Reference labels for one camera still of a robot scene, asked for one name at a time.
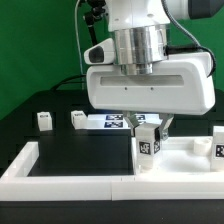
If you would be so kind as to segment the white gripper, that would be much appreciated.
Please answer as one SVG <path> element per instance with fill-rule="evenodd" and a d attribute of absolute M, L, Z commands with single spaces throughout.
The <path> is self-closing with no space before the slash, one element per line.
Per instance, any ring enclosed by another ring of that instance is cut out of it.
<path fill-rule="evenodd" d="M 207 52 L 173 54 L 146 75 L 124 75 L 115 65 L 92 66 L 87 71 L 89 101 L 96 109 L 124 111 L 132 136 L 139 126 L 134 112 L 170 113 L 159 115 L 160 139 L 166 140 L 173 114 L 203 115 L 214 106 L 211 67 Z"/>

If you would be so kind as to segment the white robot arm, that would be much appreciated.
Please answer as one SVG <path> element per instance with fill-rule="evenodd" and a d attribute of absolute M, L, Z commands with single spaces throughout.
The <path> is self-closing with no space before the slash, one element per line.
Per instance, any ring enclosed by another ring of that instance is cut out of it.
<path fill-rule="evenodd" d="M 159 137 L 176 114 L 203 115 L 215 104 L 212 51 L 185 31 L 192 44 L 170 46 L 167 28 L 180 20 L 214 16 L 224 0 L 102 0 L 112 36 L 84 53 L 87 90 L 96 109 L 120 110 L 136 133 L 137 112 L 157 113 Z"/>

